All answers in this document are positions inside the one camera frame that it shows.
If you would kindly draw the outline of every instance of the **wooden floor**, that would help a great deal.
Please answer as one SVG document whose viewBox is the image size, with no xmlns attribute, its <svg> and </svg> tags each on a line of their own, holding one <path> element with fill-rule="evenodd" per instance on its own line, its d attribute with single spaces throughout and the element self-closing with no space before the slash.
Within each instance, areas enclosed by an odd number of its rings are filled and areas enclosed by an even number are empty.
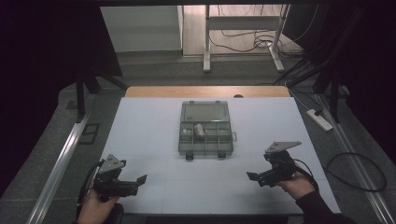
<svg viewBox="0 0 396 224">
<path fill-rule="evenodd" d="M 280 15 L 281 5 L 214 5 L 210 6 L 210 16 L 274 16 Z M 273 36 L 275 31 L 256 33 L 259 35 Z M 235 53 L 265 53 L 267 47 L 263 44 L 254 49 L 255 35 L 251 30 L 237 31 L 210 31 L 213 41 L 210 46 L 211 54 L 235 54 Z M 262 40 L 272 40 L 272 37 L 262 36 Z M 285 36 L 280 37 L 285 51 L 300 49 Z M 185 56 L 201 55 L 205 45 L 205 6 L 184 6 L 183 23 L 183 54 Z"/>
</svg>

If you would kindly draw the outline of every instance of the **person's arm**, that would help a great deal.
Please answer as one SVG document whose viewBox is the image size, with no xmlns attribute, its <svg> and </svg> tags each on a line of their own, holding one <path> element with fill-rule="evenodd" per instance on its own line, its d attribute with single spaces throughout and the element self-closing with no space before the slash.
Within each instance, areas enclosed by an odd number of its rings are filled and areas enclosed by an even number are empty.
<svg viewBox="0 0 396 224">
<path fill-rule="evenodd" d="M 292 180 L 277 183 L 304 212 L 305 224 L 356 224 L 352 219 L 334 214 L 308 179 L 296 173 Z"/>
<path fill-rule="evenodd" d="M 102 224 L 110 215 L 111 210 L 120 197 L 110 198 L 103 203 L 94 189 L 85 197 L 81 212 L 79 213 L 78 224 Z"/>
</svg>

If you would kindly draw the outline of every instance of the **black sleeve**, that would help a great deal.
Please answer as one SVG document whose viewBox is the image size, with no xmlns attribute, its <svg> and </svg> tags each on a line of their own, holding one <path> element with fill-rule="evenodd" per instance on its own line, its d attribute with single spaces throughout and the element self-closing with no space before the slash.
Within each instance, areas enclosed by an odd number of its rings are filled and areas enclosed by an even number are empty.
<svg viewBox="0 0 396 224">
<path fill-rule="evenodd" d="M 349 217 L 334 214 L 317 191 L 313 191 L 296 201 L 304 212 L 304 224 L 356 224 Z"/>
</svg>

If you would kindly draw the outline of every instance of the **white tabletop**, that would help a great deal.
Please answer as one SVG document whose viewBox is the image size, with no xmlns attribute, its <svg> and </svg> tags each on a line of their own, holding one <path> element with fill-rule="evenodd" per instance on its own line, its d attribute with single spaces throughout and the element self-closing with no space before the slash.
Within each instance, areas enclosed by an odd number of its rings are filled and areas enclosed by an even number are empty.
<svg viewBox="0 0 396 224">
<path fill-rule="evenodd" d="M 183 101 L 227 101 L 237 135 L 233 155 L 224 160 L 186 161 L 178 153 Z M 304 161 L 334 213 L 332 195 L 293 98 L 122 98 L 102 155 L 127 160 L 120 180 L 148 175 L 136 196 L 121 198 L 126 213 L 166 215 L 295 215 L 301 209 L 281 188 L 260 187 L 247 172 L 271 169 L 263 157 L 274 141 L 301 141 L 288 149 Z"/>
</svg>

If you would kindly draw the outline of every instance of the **power socket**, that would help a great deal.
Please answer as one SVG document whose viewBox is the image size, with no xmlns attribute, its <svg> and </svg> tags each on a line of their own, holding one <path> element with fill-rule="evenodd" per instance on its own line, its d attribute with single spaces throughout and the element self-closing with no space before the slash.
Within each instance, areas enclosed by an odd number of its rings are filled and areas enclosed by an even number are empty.
<svg viewBox="0 0 396 224">
<path fill-rule="evenodd" d="M 312 120 L 314 120 L 320 126 L 320 128 L 322 128 L 325 132 L 332 129 L 332 125 L 329 122 L 327 122 L 326 119 L 324 119 L 321 115 L 317 115 L 317 116 L 315 115 L 314 109 L 310 109 L 310 110 L 306 111 L 306 114 Z"/>
</svg>

